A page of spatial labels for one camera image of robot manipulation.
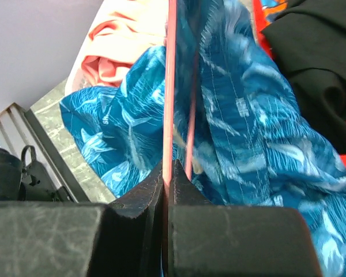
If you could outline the blue leaf-print shorts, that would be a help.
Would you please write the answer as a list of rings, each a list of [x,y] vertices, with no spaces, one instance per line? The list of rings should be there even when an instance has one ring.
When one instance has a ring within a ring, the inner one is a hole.
[[[198,74],[193,184],[215,204],[291,207],[324,276],[346,276],[346,167],[301,116],[289,82],[255,42],[239,1],[178,1],[172,157],[184,161]],[[166,48],[148,48],[119,87],[60,102],[65,128],[115,197],[163,157]]]

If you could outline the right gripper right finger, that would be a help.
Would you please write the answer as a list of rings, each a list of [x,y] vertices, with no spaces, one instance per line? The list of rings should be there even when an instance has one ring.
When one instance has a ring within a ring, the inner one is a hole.
[[[172,162],[172,180],[168,206],[211,205],[212,203],[189,181],[179,160]]]

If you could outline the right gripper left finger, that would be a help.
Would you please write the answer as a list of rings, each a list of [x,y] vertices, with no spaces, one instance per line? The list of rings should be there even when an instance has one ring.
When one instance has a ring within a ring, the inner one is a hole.
[[[101,210],[88,276],[161,276],[162,164]]]

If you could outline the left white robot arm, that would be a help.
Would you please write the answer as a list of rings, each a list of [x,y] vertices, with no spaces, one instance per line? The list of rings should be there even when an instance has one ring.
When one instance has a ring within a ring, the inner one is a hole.
[[[72,202],[67,190],[56,188],[45,166],[38,161],[33,145],[21,157],[0,148],[0,201]]]

